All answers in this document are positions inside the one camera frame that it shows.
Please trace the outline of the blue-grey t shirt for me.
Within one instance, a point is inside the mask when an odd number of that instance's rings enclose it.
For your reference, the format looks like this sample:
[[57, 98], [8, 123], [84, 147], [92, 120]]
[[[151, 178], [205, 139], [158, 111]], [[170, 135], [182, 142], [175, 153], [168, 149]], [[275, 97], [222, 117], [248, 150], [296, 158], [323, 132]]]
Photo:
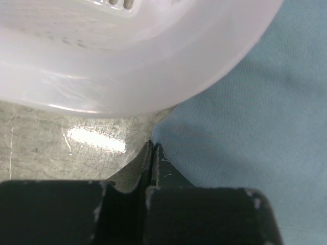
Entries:
[[152, 140], [195, 185], [262, 191], [285, 244], [326, 244], [326, 1], [285, 1], [251, 52]]

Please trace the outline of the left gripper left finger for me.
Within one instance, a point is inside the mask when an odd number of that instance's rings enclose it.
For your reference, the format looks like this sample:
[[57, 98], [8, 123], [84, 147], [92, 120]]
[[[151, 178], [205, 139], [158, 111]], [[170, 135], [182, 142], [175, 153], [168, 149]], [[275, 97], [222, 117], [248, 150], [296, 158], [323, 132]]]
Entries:
[[152, 153], [105, 180], [1, 182], [1, 244], [142, 244]]

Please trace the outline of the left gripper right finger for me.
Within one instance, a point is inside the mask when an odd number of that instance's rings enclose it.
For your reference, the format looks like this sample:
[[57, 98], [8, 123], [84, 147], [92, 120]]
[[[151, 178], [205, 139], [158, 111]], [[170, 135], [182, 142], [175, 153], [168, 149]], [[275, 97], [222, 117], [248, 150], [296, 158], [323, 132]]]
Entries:
[[145, 244], [282, 244], [272, 207], [252, 188], [193, 185], [154, 147]]

